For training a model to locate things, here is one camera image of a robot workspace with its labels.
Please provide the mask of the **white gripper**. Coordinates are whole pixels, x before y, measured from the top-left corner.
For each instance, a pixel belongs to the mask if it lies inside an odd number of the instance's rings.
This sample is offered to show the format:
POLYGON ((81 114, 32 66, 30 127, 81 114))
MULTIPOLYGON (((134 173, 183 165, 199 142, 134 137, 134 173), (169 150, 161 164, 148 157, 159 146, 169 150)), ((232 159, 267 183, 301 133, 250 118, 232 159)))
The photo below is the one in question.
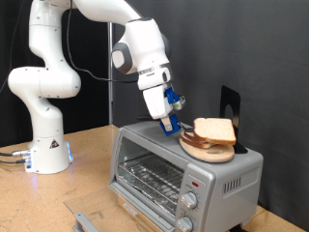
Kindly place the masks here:
POLYGON ((153 119, 161 119, 166 131, 171 131, 173 126, 170 118, 167 116, 173 109, 171 103, 164 96, 165 90, 169 87, 168 84, 158 85, 153 88, 143 91, 143 97, 153 119))

